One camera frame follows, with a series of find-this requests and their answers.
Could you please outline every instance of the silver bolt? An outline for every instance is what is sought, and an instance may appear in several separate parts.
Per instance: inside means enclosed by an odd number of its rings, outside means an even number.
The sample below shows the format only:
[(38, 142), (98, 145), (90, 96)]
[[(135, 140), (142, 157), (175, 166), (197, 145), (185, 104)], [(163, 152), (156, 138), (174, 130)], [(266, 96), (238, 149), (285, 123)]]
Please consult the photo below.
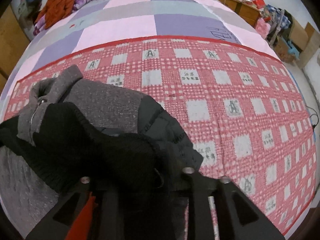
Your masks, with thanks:
[(229, 183), (231, 180), (229, 179), (229, 177), (227, 176), (222, 176), (220, 178), (220, 181), (223, 183), (223, 184), (226, 184), (226, 183)]
[(89, 178), (89, 177), (82, 177), (82, 178), (80, 179), (80, 181), (81, 181), (81, 183), (83, 183), (83, 184), (87, 184), (87, 183), (90, 182), (90, 178)]
[(185, 173), (185, 174), (192, 174), (195, 172), (195, 169), (194, 168), (191, 168), (191, 167), (185, 167), (182, 169), (182, 172)]

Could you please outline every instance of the red bag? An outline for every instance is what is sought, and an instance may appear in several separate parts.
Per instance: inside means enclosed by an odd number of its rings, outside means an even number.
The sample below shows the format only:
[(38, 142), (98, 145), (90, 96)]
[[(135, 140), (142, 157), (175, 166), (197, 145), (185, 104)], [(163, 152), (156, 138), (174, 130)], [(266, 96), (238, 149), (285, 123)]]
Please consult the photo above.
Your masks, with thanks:
[(257, 6), (258, 9), (266, 6), (264, 0), (252, 0), (252, 2)]

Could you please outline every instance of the white tile floor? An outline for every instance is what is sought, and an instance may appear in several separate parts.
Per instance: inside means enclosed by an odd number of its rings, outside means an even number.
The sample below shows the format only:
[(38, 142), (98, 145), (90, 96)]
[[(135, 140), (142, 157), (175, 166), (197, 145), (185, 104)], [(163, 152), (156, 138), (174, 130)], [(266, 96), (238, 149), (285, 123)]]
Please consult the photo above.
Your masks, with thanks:
[[(317, 106), (315, 97), (312, 93), (312, 90), (309, 86), (309, 83), (305, 77), (305, 75), (303, 74), (302, 70), (299, 69), (297, 67), (297, 65), (295, 64), (288, 64), (288, 63), (284, 63), (284, 65), (286, 66), (286, 68), (292, 73), (294, 79), (296, 80), (301, 93), (306, 101), (306, 104), (310, 107), (312, 107), (313, 109), (315, 109), (318, 113), (318, 115), (320, 116), (319, 113), (319, 108)], [(320, 125), (318, 125), (315, 128), (315, 133), (316, 133), (316, 153), (317, 153), (317, 160), (319, 160), (320, 158)], [(320, 181), (320, 161), (317, 161), (317, 174), (316, 174), (316, 185), (319, 184)], [(297, 229), (297, 227), (301, 224), (301, 222), (303, 221), (303, 219), (306, 217), (310, 207), (314, 207), (318, 204), (319, 199), (320, 199), (320, 192), (317, 192), (318, 194), (316, 195), (316, 197), (314, 198), (314, 201), (309, 205), (309, 207), (302, 213), (302, 215), (299, 217), (299, 219), (297, 220), (297, 222), (292, 226), (292, 228), (289, 230), (289, 232), (285, 235), (285, 238), (288, 239), (293, 232)]]

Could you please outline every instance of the black cable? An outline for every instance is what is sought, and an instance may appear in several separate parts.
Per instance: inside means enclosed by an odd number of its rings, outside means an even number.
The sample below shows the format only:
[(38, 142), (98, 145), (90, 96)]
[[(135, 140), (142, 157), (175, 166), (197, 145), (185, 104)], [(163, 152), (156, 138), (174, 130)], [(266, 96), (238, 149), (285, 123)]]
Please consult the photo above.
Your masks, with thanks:
[(316, 126), (317, 126), (317, 125), (318, 125), (318, 123), (319, 123), (319, 116), (318, 116), (318, 113), (317, 113), (317, 111), (316, 111), (316, 110), (314, 110), (312, 107), (307, 106), (307, 105), (306, 105), (306, 107), (307, 107), (307, 108), (309, 108), (309, 109), (312, 109), (313, 111), (315, 111), (315, 113), (314, 113), (314, 114), (310, 115), (310, 117), (309, 117), (310, 119), (311, 119), (311, 117), (312, 117), (313, 115), (315, 115), (315, 116), (318, 118), (317, 123), (312, 125), (312, 129), (313, 129), (313, 130), (315, 130)]

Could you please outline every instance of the jacket zipper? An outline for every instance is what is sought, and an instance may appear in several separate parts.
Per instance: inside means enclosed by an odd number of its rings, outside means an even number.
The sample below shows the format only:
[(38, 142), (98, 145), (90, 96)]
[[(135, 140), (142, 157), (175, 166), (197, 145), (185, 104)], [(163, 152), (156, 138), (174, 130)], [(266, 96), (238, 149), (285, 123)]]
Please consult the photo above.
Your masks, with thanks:
[(30, 135), (31, 142), (32, 142), (31, 126), (32, 126), (33, 118), (34, 118), (34, 116), (35, 116), (35, 114), (36, 114), (36, 111), (37, 111), (37, 109), (38, 109), (39, 105), (41, 105), (42, 103), (45, 103), (45, 102), (47, 102), (47, 100), (46, 100), (46, 99), (41, 99), (40, 101), (38, 101), (37, 106), (36, 106), (36, 109), (35, 109), (35, 111), (33, 112), (32, 116), (31, 116), (31, 119), (30, 119), (30, 126), (29, 126), (29, 135)]

